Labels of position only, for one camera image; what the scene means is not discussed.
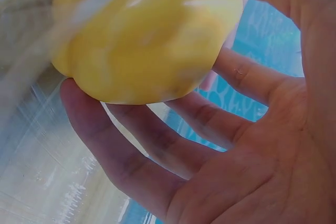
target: palm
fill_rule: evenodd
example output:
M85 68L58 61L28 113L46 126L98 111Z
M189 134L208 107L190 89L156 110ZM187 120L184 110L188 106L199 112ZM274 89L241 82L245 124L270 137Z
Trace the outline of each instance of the palm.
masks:
M108 105L156 164L122 136L98 101L71 79L62 85L73 128L111 181L168 224L336 221L336 0L266 1L301 29L305 78L223 49L214 71L269 106L262 119L250 122L197 93L167 103L225 153L187 141L147 106Z
M335 185L305 124L304 80L296 82L283 82L267 114L180 189L168 223L331 223Z

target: hand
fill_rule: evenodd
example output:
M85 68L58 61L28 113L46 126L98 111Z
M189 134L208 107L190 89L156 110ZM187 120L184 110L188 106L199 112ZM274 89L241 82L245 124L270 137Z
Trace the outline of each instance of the hand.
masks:
M179 136L147 106L108 105L156 164L72 79L61 87L73 128L107 176L166 223L336 223L336 0L264 1L301 29L305 79L223 48L214 71L268 105L263 118L247 121L197 93L167 103L201 136L230 146L225 153Z

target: yellow ball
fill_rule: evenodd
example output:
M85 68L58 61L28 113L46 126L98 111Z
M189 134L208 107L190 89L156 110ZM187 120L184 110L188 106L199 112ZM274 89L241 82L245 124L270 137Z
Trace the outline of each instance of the yellow ball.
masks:
M60 19L81 0L54 0ZM112 0L53 64L91 97L147 104L183 97L211 70L242 0Z

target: water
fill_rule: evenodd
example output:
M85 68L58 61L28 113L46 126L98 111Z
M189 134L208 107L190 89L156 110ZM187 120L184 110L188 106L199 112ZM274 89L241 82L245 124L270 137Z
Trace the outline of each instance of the water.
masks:
M266 3L248 1L233 50L285 74L303 76L300 31L291 20ZM222 78L217 78L209 92L197 91L221 108L251 121L257 121L267 111L266 106L239 94ZM187 139L225 151L199 137L174 111L169 112L166 123ZM134 200L126 204L121 224L162 224Z

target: swimming pool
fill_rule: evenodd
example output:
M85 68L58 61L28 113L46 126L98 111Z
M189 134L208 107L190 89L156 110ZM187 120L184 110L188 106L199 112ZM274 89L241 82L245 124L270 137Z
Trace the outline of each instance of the swimming pool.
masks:
M233 50L291 76L302 77L300 31L295 24L272 6L249 0L240 21ZM217 78L209 92L198 92L221 108L257 121L267 107L239 94L222 78ZM174 111L166 123L182 136L219 151L222 148L199 137ZM119 218L121 224L161 224L134 200L126 201Z

